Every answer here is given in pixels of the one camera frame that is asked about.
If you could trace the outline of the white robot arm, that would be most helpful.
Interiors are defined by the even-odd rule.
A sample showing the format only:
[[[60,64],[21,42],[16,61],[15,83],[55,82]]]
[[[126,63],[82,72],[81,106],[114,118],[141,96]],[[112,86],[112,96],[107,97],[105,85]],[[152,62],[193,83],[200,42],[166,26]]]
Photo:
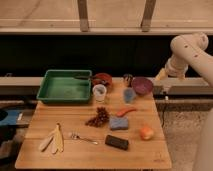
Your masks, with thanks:
[[[185,78],[191,66],[211,87],[213,87],[213,56],[205,52],[209,39],[205,33],[176,36],[170,43],[172,56],[156,75],[155,80],[168,76]],[[213,171],[213,108],[203,124],[192,171]]]

